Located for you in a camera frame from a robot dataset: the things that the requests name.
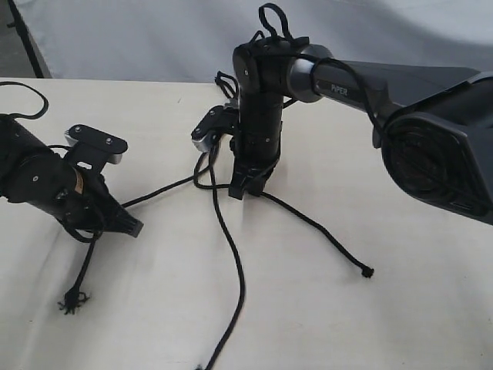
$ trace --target black cable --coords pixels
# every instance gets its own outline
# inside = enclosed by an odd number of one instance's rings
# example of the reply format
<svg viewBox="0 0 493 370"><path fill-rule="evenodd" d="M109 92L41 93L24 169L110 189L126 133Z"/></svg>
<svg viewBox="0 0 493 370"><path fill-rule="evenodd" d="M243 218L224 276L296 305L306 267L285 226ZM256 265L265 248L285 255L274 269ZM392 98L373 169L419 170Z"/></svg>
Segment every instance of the black cable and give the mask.
<svg viewBox="0 0 493 370"><path fill-rule="evenodd" d="M223 336L217 343L217 346L214 348L213 355L210 357L209 362L207 363L207 366L205 367L204 370L211 370L216 363L217 358L219 357L221 351L224 348L224 345L226 344L227 340L233 333L233 330L236 326L236 323L238 322L238 318L240 317L241 310L243 309L243 305L245 303L245 294L247 291L247 287L245 285L245 274L243 273L243 266L241 264L241 259L240 259L240 253L238 252L238 248L236 247L233 238L231 237L230 231L228 230L228 227L226 225L226 222L224 222L223 215L221 214L221 209L219 206L219 200L217 196L217 189L218 185L216 183L216 175L214 173L214 162L215 162L215 156L214 155L209 155L209 173L210 173L210 189L212 190L213 194L213 206L214 210L216 211L217 215L217 220L219 221L219 224L221 226L221 229L224 232L224 236L226 237L228 244L231 247L231 251L233 252L234 256L234 261L236 265L236 270L238 272L238 280L240 283L240 295L238 297L238 302L236 304L236 308L233 313L233 317L231 318L230 323L228 324ZM196 370L202 370L201 366L198 366Z"/></svg>
<svg viewBox="0 0 493 370"><path fill-rule="evenodd" d="M38 90L35 88L28 86L22 82L16 82L16 81L0 81L0 86L22 86L25 87L26 89L29 89L36 93L43 101L43 107L39 110L39 112L35 114L22 114L22 113L9 113L7 116L9 116L12 119L17 119L17 118L23 118L23 119L38 119L41 118L45 115L46 111L48 111L49 107L49 102L48 99L46 99L46 96L41 94Z"/></svg>
<svg viewBox="0 0 493 370"><path fill-rule="evenodd" d="M59 309L60 311L65 311L65 315L74 315L75 310L81 307L90 298L86 293L80 291L80 287L86 275L87 268L89 267L89 262L91 261L92 253L94 252L94 247L96 246L96 241L99 236L100 235L98 232L95 231L93 233L89 244L89 249L87 250L79 275L77 275L74 285L63 296L63 302L59 302Z"/></svg>
<svg viewBox="0 0 493 370"><path fill-rule="evenodd" d="M210 156L213 158L214 161L217 157L217 154L218 154L218 149L217 147L214 147L213 150L210 152ZM218 189L227 189L229 187L227 183L218 184L216 186L205 185L203 183L200 183L199 182L200 167L202 166L202 164L203 164L203 158L199 158L197 164L195 165L195 168L193 169L193 174L194 174L193 184L195 185L195 187L202 190L214 190L214 189L218 190ZM352 264L354 264L355 266L361 269L361 275L363 275L365 278L371 278L373 276L374 269L367 266L366 264L363 264L361 261L355 258L323 225L309 218L307 215L302 214L299 210L292 207L291 205L284 202L283 200L275 197L272 194L263 191L260 194L260 196L273 201L274 203L278 204L285 210L291 212L296 217L300 218L302 221L306 222L310 226L319 230L337 248L338 251L340 251Z"/></svg>
<svg viewBox="0 0 493 370"><path fill-rule="evenodd" d="M361 275L363 275L365 278L371 278L373 276L375 270L371 267L368 267L366 264L361 263L359 260L357 260L346 248L344 248L344 246L341 243L339 243L339 241L324 226L312 220L308 216L302 214L299 210L290 206L288 203L275 197L274 195L271 195L266 192L262 192L261 196L280 205L282 208L290 211L292 214L300 218L302 221L306 222L310 226L315 227L317 230L319 230L337 248L338 251L340 251L352 264L358 266L361 269Z"/></svg>
<svg viewBox="0 0 493 370"><path fill-rule="evenodd" d="M206 157L206 155L207 155L207 153L202 153L200 155L200 158L202 158L202 160L203 160ZM209 170L209 167L206 167L206 168L204 168L203 170L200 171L200 174L204 174L208 170ZM130 200L130 201L122 204L122 207L127 208L127 207L131 207L131 206L135 206L138 203L142 203L143 201L146 201L146 200L149 200L151 198L157 197L158 195L160 195L161 193L164 193L165 191L171 190L171 189L173 189L175 187L178 187L180 185L183 185L185 183L188 183L188 182L192 181L193 178L194 178L194 175L189 176L189 177L187 177L185 179L176 181L175 183L171 183L170 185L166 185L165 187L161 187L160 189L158 189L156 191L153 191L152 193L149 193L147 195L138 197L138 198L136 198L134 200Z"/></svg>
<svg viewBox="0 0 493 370"><path fill-rule="evenodd" d="M101 222L101 230L93 230L92 231L92 238L89 241L89 248L86 253L86 257L84 258L84 262L82 263L81 269L79 271L79 274L77 275L77 278L75 280L74 285L64 294L63 296L63 302L59 302L59 309L60 311L65 311L65 315L68 314L75 314L75 310L79 307L81 307L83 304L85 304L89 300L89 296L84 293L83 291L80 291L82 282L84 280L84 277L86 275L87 269L89 268L89 263L91 262L92 254L94 252L94 248L96 247L96 242L98 239L102 236L102 233L104 233L105 228L106 228L106 222L105 218L102 215L101 210L90 200L88 199L89 206L92 208L92 210L96 213L96 215L99 218L99 221ZM63 223L61 223L64 228L68 230L67 227ZM81 238L85 239L80 233L73 229L72 232L69 232L70 235L75 237L75 235L79 235Z"/></svg>

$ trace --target white backdrop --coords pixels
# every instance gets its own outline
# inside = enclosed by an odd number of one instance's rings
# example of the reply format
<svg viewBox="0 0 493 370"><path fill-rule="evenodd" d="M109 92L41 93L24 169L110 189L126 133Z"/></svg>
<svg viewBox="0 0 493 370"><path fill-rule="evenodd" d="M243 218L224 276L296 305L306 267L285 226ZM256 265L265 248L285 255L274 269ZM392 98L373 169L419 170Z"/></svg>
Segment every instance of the white backdrop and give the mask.
<svg viewBox="0 0 493 370"><path fill-rule="evenodd" d="M265 0L16 0L56 78L210 82ZM276 0L339 59L493 69L491 0Z"/></svg>

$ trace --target white tabletop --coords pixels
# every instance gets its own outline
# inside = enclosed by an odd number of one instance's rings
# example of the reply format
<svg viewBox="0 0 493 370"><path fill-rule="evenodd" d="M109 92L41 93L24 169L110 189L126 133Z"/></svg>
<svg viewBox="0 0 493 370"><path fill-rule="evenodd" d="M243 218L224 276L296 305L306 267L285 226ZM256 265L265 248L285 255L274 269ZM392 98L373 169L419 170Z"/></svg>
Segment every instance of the white tabletop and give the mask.
<svg viewBox="0 0 493 370"><path fill-rule="evenodd" d="M127 201L191 174L189 133L222 104L213 85L24 80L49 99L21 121L47 144L77 123L122 137L104 169ZM0 88L0 112L40 102ZM375 268L364 279L324 237L268 200L220 193L246 274L246 304L216 369L490 369L493 227L411 199L371 146L365 115L323 100L283 116L283 153L266 191L325 225ZM232 154L216 165L227 182ZM206 364L238 296L210 193L192 184L130 209L137 239L105 234L82 285L92 299L56 302L87 245L29 205L0 203L1 370L193 370Z"/></svg>

